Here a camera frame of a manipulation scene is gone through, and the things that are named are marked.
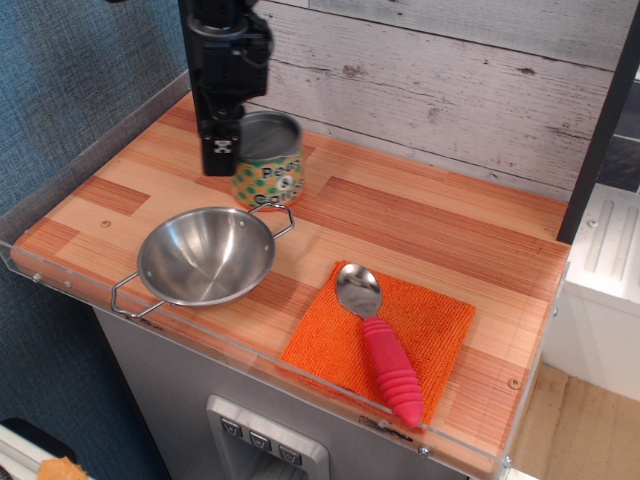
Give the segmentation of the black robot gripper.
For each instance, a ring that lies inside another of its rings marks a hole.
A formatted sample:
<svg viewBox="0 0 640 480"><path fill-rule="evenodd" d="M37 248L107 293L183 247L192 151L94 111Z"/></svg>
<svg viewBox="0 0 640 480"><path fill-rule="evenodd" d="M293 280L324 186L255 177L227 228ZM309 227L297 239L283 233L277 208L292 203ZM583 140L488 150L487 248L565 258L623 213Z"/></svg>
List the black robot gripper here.
<svg viewBox="0 0 640 480"><path fill-rule="evenodd" d="M254 1L179 3L207 176L235 174L243 104L267 92L274 40L255 5Z"/></svg>

